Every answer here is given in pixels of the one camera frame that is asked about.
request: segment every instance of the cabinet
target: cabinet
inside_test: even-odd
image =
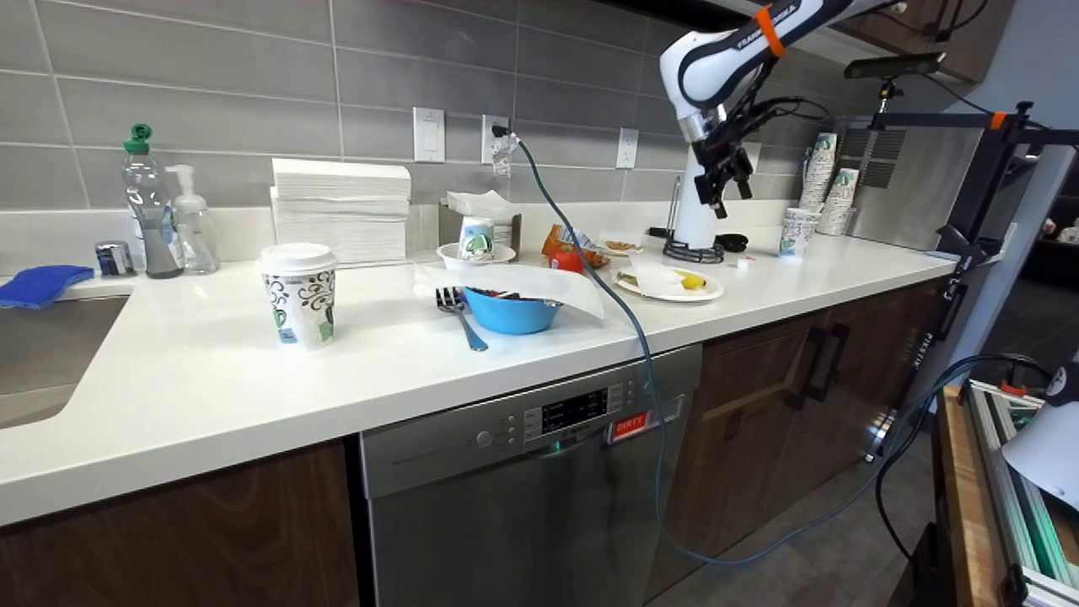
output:
[[[721,557],[861,459],[865,424],[906,380],[938,284],[704,343],[675,473],[667,533]],[[700,569],[660,544],[651,592]]]
[[[346,446],[4,531],[0,603],[357,603]]]
[[[996,47],[1006,35],[1017,0],[906,0],[904,15],[861,15],[838,30],[886,47],[895,54],[938,54],[945,51],[945,72],[961,82],[981,82]],[[976,16],[969,27],[954,30],[950,40],[938,40],[938,30]]]

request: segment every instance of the dish soap bottle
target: dish soap bottle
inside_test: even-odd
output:
[[[166,166],[166,172],[177,175],[178,196],[177,196],[177,231],[181,240],[181,271],[186,274],[215,274],[215,245],[213,245],[213,226],[206,198],[197,192],[197,172],[189,166]]]
[[[148,159],[148,140],[148,124],[133,127],[133,140],[124,143],[127,162],[121,178],[142,238],[147,278],[177,278],[181,274],[177,213],[163,192],[166,175]]]

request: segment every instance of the blue sponge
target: blue sponge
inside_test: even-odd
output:
[[[70,284],[90,281],[90,268],[31,268],[20,271],[11,284],[0,286],[0,312],[44,312]]]

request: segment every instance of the dishwasher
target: dishwasher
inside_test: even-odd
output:
[[[361,435],[375,603],[643,603],[700,379],[680,348]]]

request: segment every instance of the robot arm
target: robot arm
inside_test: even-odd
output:
[[[751,166],[743,153],[743,140],[776,116],[780,103],[755,104],[755,91],[784,47],[815,27],[879,3],[886,0],[784,0],[761,11],[755,25],[724,35],[684,35],[660,54],[664,91],[675,104],[680,134],[692,145],[671,213],[675,240],[692,251],[711,251],[711,222],[714,216],[724,216],[724,184],[734,178],[743,196],[750,196],[746,178]]]

